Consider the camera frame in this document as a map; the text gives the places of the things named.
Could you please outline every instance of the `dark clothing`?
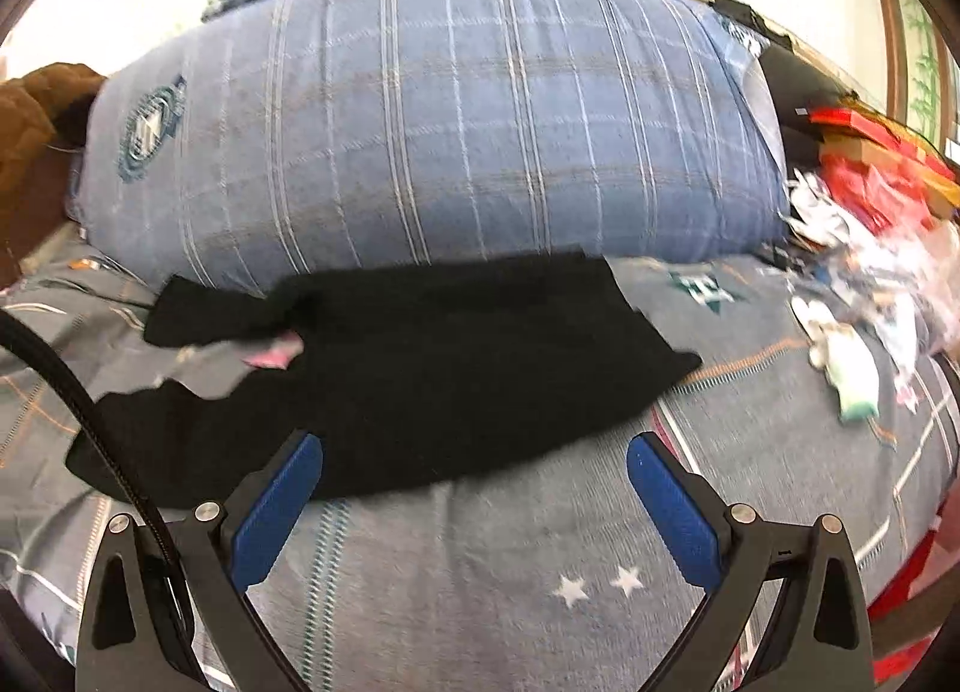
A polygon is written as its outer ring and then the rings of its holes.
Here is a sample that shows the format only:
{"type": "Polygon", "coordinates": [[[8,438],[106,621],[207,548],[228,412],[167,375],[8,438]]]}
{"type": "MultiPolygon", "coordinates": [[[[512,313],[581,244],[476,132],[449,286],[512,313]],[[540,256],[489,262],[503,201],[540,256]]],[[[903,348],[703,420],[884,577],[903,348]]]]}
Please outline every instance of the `dark clothing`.
{"type": "MultiPolygon", "coordinates": [[[[109,443],[155,503],[224,500],[293,429],[322,438],[317,499],[486,473],[637,417],[700,364],[581,254],[299,275],[266,299],[174,278],[144,338],[287,329],[304,353],[222,399],[168,381],[99,401],[109,443]]],[[[122,498],[84,435],[66,465],[122,498]]]]}

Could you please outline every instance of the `plaid fabric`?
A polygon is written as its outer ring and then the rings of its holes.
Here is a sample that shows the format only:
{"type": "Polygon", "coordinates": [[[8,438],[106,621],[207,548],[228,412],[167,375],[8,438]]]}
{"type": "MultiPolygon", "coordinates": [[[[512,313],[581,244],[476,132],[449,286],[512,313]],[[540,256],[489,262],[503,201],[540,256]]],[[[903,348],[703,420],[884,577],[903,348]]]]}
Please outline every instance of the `plaid fabric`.
{"type": "MultiPolygon", "coordinates": [[[[94,396],[166,377],[202,396],[235,385],[256,344],[146,345],[152,294],[102,257],[65,263],[90,253],[70,246],[4,304],[94,396]]],[[[531,465],[310,504],[251,599],[312,689],[641,686],[701,594],[680,578],[627,481],[626,445],[642,430],[657,431],[728,502],[765,518],[841,516],[868,601],[923,538],[954,477],[960,429],[936,363],[920,359],[920,407],[910,414],[894,400],[891,361],[865,334],[880,371],[880,418],[843,425],[833,391],[808,364],[786,276],[750,257],[611,266],[631,304],[674,347],[699,352],[703,368],[634,423],[531,465]],[[584,598],[568,606],[561,576],[584,598]]],[[[0,375],[0,582],[72,660],[90,565],[122,507],[62,466],[76,422],[59,399],[9,356],[0,375]]],[[[774,594],[764,590],[742,638],[743,667],[774,594]]],[[[211,682],[229,689],[203,633],[198,647],[211,682]]],[[[736,674],[732,664],[720,688],[736,674]]]]}
{"type": "Polygon", "coordinates": [[[93,109],[80,220],[159,287],[781,233],[757,61],[690,0],[262,0],[93,109]]]}

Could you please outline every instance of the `black cable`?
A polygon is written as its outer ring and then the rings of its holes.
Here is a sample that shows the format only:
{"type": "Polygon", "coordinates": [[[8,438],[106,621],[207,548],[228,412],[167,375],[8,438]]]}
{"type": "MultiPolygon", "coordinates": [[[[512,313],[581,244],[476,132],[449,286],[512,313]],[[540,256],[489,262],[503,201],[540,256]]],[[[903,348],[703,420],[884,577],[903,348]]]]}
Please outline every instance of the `black cable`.
{"type": "Polygon", "coordinates": [[[157,548],[160,549],[160,556],[166,566],[170,588],[181,612],[181,628],[189,643],[193,639],[193,607],[190,604],[184,568],[181,567],[176,545],[170,537],[166,522],[160,516],[160,510],[157,510],[157,507],[131,483],[104,443],[104,436],[101,435],[104,420],[93,404],[93,399],[56,351],[30,327],[21,323],[6,310],[0,310],[0,347],[6,348],[13,356],[37,371],[37,375],[48,382],[59,398],[64,400],[64,404],[80,422],[80,428],[104,460],[107,469],[117,480],[117,484],[120,484],[120,489],[123,489],[130,504],[136,508],[143,523],[157,540],[157,548]]]}

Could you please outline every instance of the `bed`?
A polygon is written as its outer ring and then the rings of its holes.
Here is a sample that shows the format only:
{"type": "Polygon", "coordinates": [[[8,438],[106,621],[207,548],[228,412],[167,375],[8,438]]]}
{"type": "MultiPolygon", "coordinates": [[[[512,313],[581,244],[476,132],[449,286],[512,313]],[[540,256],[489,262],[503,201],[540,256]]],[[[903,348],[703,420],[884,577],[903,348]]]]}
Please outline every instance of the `bed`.
{"type": "MultiPolygon", "coordinates": [[[[944,368],[920,360],[910,414],[893,367],[864,334],[880,417],[842,425],[793,318],[798,286],[751,257],[699,265],[611,259],[628,301],[704,366],[649,412],[482,479],[310,503],[250,594],[313,689],[628,689],[696,606],[629,486],[627,441],[653,430],[728,502],[809,523],[842,517],[868,599],[896,574],[952,482],[960,417],[944,368]]],[[[81,241],[10,289],[33,327],[97,397],[166,377],[217,396],[260,346],[159,349],[142,341],[154,294],[81,241]]],[[[37,376],[0,358],[0,582],[71,660],[100,535],[123,505],[64,467],[77,424],[37,376]]],[[[741,638],[749,663],[774,587],[741,638]]],[[[230,689],[203,633],[198,655],[230,689]]],[[[733,666],[720,681],[733,684],[733,666]]]]}

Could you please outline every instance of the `red plastic bag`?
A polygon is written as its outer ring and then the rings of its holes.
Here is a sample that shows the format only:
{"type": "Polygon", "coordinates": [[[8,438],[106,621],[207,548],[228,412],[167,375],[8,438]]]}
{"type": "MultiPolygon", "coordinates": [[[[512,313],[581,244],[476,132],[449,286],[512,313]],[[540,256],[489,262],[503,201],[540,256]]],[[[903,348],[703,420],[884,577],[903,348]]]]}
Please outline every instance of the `red plastic bag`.
{"type": "Polygon", "coordinates": [[[856,215],[875,235],[894,226],[918,233],[933,228],[923,181],[908,172],[825,156],[820,176],[833,201],[856,215]]]}

